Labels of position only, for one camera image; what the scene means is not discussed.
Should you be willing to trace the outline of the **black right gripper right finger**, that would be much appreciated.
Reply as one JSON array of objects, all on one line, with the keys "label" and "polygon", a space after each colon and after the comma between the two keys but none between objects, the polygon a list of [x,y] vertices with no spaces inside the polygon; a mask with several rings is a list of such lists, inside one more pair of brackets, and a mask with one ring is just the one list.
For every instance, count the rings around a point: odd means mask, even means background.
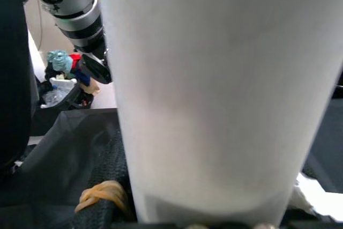
[{"label": "black right gripper right finger", "polygon": [[307,160],[296,177],[288,206],[341,223],[342,167]]}]

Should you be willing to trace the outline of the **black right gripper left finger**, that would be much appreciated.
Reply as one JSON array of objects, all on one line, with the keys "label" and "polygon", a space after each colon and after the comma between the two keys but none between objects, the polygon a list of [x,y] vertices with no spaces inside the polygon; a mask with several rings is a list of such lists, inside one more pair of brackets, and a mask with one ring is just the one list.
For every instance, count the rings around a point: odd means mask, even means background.
[{"label": "black right gripper left finger", "polygon": [[111,228],[112,224],[136,221],[122,136],[116,129],[81,193],[72,228]]}]

